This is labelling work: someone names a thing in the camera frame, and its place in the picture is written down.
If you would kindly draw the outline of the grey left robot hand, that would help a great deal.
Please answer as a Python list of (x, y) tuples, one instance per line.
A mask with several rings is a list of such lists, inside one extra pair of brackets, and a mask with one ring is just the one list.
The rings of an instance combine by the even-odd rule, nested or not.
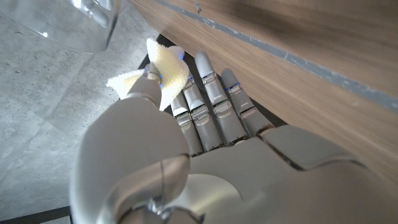
[(274, 126), (231, 70), (195, 57), (170, 113), (157, 60), (87, 129), (70, 183), (75, 223), (396, 223), (397, 199), (358, 158), (290, 125)]

